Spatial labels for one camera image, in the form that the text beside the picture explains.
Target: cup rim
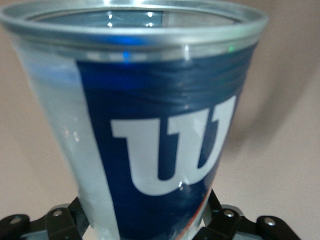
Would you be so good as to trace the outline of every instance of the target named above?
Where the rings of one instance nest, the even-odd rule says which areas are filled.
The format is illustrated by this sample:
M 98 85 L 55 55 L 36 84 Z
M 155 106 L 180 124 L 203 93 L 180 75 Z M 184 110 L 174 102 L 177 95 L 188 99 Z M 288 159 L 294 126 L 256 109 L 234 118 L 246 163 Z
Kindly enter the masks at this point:
M 61 25 L 32 21 L 36 16 L 60 11 L 107 9 L 197 11 L 240 21 L 238 24 L 198 27 L 116 27 Z M 53 45 L 163 47 L 210 44 L 257 38 L 268 22 L 261 10 L 219 0 L 55 0 L 29 1 L 0 8 L 0 23 L 25 40 Z

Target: beige wall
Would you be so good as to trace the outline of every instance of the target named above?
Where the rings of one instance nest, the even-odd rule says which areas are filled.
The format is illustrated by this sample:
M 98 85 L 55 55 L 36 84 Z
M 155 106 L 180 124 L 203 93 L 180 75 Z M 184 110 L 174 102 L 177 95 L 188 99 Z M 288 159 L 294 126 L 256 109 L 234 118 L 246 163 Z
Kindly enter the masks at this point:
M 0 0 L 0 4 L 16 2 Z M 270 22 L 252 61 L 214 189 L 251 220 L 320 237 L 320 1 L 237 0 Z M 77 195 L 26 76 L 0 29 L 0 219 L 34 220 Z

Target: cup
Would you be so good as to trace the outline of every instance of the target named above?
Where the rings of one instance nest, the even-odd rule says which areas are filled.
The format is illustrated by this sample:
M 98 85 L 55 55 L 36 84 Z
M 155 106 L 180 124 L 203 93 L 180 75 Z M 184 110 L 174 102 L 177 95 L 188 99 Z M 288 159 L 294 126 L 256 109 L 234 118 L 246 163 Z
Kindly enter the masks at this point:
M 213 0 L 4 6 L 100 240 L 190 240 L 268 18 Z

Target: wilson logo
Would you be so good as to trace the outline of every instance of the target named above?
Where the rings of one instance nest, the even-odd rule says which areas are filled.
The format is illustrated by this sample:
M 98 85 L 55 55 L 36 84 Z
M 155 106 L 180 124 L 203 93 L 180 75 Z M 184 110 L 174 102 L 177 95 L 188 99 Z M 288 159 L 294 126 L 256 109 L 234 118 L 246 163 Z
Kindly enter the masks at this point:
M 182 184 L 201 181 L 214 167 L 225 142 L 233 116 L 236 96 L 209 108 L 172 116 L 167 119 L 167 136 L 178 136 L 173 174 L 169 179 L 159 178 L 160 118 L 111 120 L 114 138 L 125 138 L 131 179 L 134 186 L 150 196 L 168 194 Z M 216 134 L 206 161 L 200 165 L 205 133 L 216 123 Z

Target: screw head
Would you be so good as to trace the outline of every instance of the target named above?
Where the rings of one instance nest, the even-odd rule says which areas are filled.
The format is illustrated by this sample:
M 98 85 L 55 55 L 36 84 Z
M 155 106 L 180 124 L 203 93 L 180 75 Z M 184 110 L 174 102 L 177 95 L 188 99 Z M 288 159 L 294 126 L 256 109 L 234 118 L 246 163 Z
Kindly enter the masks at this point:
M 52 214 L 54 217 L 58 217 L 62 214 L 62 211 L 61 210 L 57 210 L 57 211 L 54 211 L 54 213 Z
M 17 224 L 17 223 L 19 223 L 21 220 L 22 220 L 22 218 L 21 218 L 20 216 L 15 216 L 15 217 L 10 221 L 10 224 L 11 224 L 11 225 Z
M 276 225 L 275 220 L 273 220 L 273 219 L 270 218 L 270 217 L 266 217 L 266 218 L 264 219 L 264 222 L 265 222 L 265 224 L 267 224 L 267 225 L 269 225 L 269 226 L 274 226 L 274 225 Z
M 226 215 L 228 218 L 232 218 L 235 216 L 235 213 L 229 209 L 224 211 L 224 215 Z

